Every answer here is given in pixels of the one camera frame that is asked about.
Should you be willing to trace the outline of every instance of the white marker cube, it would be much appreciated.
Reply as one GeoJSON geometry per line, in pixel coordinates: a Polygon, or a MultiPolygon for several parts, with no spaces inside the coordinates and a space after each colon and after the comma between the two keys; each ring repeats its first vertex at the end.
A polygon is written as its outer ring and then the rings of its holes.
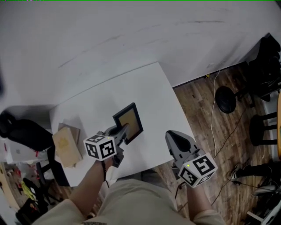
{"type": "Polygon", "coordinates": [[[199,156],[187,163],[180,169],[179,176],[192,188],[209,180],[218,169],[210,153],[199,156]]]}
{"type": "Polygon", "coordinates": [[[88,155],[99,161],[113,157],[117,153],[113,137],[96,134],[83,142],[88,155]]]}

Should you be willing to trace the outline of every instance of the black pants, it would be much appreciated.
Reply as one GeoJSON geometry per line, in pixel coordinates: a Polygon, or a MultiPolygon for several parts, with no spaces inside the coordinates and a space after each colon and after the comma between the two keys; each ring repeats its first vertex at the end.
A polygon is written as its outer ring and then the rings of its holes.
{"type": "Polygon", "coordinates": [[[244,169],[239,169],[236,173],[237,178],[247,176],[267,176],[280,181],[281,178],[281,162],[266,163],[259,166],[246,166],[244,169]]]}

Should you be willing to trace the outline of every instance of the right forearm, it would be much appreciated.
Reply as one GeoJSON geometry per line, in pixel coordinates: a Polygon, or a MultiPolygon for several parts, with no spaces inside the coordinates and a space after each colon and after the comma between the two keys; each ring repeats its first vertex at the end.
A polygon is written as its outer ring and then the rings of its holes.
{"type": "Polygon", "coordinates": [[[190,220],[193,220],[194,217],[205,210],[212,209],[212,206],[205,194],[204,188],[202,185],[191,188],[187,187],[187,200],[188,200],[188,212],[190,220]]]}

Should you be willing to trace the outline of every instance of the white cable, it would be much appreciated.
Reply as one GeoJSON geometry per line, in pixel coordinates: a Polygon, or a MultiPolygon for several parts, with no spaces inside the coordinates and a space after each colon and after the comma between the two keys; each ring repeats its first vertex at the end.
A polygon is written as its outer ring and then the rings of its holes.
{"type": "Polygon", "coordinates": [[[213,133],[213,111],[214,111],[214,107],[215,107],[215,102],[216,102],[216,77],[214,79],[214,104],[213,104],[213,108],[212,108],[212,113],[211,113],[211,132],[212,132],[212,136],[213,136],[213,140],[214,140],[214,146],[215,146],[215,156],[216,157],[216,141],[215,141],[215,137],[214,137],[214,133],[213,133]]]}

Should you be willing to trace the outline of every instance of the gray pants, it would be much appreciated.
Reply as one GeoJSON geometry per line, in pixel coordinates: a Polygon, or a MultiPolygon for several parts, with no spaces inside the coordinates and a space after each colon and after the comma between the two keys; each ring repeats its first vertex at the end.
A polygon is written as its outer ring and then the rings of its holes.
{"type": "Polygon", "coordinates": [[[147,182],[152,185],[168,189],[165,183],[163,182],[162,178],[159,176],[159,174],[152,169],[142,171],[140,173],[132,174],[130,176],[126,176],[123,178],[119,178],[117,182],[129,180],[129,179],[135,179],[135,180],[147,182]]]}

